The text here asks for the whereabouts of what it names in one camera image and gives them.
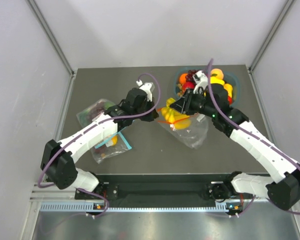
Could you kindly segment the purple grape bunch from bag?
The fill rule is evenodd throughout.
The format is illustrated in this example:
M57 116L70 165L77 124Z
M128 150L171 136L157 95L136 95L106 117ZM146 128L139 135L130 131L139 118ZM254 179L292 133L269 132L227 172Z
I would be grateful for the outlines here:
M189 70L188 73L185 75L185 80L187 82L194 82L194 75L197 73L197 70Z

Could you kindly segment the red zip bag with fruit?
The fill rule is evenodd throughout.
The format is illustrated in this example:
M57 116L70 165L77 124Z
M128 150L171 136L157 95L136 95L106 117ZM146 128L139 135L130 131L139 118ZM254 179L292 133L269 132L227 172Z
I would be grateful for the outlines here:
M198 149L207 137L209 123L208 118L203 114L189 115L191 125L182 130L172 130L169 124L163 123L165 120L158 109L159 119L157 122L161 127L172 134L177 140L191 149Z

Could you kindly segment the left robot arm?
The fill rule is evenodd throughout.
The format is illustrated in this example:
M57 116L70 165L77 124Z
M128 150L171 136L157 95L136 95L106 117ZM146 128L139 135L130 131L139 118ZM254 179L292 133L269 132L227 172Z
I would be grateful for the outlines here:
M76 167L76 162L97 144L105 144L135 120L152 122L158 117L153 98L154 85L146 82L131 89L118 105L100 113L88 126L62 140L51 139L44 146L40 168L60 190L83 189L99 198L103 185L91 172Z

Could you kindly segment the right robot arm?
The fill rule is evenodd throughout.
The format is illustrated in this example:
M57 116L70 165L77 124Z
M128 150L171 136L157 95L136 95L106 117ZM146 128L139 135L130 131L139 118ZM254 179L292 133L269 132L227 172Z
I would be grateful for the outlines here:
M268 176L233 172L223 181L227 197L251 194L267 198L281 210L290 210L300 200L300 163L266 139L244 113L230 106L228 98L228 91L214 83L199 92L186 89L170 108L187 116L210 117L217 130L244 148L267 171Z

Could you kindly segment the fake banana bunch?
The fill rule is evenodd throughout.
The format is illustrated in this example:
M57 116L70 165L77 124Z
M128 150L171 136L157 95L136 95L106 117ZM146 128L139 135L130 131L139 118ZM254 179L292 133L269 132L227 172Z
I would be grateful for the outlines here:
M170 105L175 102L176 100L174 98L168 98L166 100L166 105L164 107L161 107L159 109L159 112L164 118L163 123L169 124L170 128L173 131L184 130L191 125L192 121L190 120L190 117L188 115L181 114L170 107Z

